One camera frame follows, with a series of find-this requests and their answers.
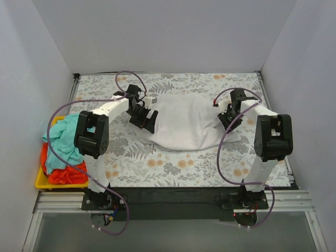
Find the white t shirt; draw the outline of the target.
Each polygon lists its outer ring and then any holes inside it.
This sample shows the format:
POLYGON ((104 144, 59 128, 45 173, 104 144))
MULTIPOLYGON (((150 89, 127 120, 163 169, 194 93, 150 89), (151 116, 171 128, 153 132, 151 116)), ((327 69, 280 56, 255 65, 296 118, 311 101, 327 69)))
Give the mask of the white t shirt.
POLYGON ((171 151, 199 151, 218 146, 225 133, 218 108, 197 93, 161 95, 152 109, 158 112, 154 133, 133 127, 144 144, 171 151))

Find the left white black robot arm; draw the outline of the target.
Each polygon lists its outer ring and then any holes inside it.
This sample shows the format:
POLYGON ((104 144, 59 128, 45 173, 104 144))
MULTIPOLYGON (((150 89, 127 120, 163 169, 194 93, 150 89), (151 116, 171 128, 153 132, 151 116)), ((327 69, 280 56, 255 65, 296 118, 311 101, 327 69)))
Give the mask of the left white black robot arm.
POLYGON ((155 97, 140 97, 142 90, 129 85, 126 92, 117 91, 111 99, 92 111, 79 113, 74 145, 83 156, 89 185, 85 194, 90 203, 101 210, 111 209, 119 203, 117 196, 109 192, 104 155, 109 147, 109 125, 120 114, 131 116, 130 123, 154 133, 158 111, 151 110, 157 103, 155 97))

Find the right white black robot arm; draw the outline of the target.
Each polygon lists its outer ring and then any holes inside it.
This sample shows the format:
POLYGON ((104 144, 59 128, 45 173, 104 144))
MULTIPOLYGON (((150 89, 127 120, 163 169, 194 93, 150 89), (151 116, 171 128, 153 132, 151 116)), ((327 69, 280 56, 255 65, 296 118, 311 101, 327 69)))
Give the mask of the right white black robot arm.
POLYGON ((223 209, 256 209, 266 202, 267 181, 277 164, 293 152, 292 120, 288 114, 278 114, 263 106, 261 97, 246 88, 228 88, 230 101, 213 100, 219 108, 218 119, 228 135, 241 125, 243 117, 255 122, 255 159, 248 175, 241 182, 227 178, 235 185, 233 193, 222 193, 218 203, 223 209))

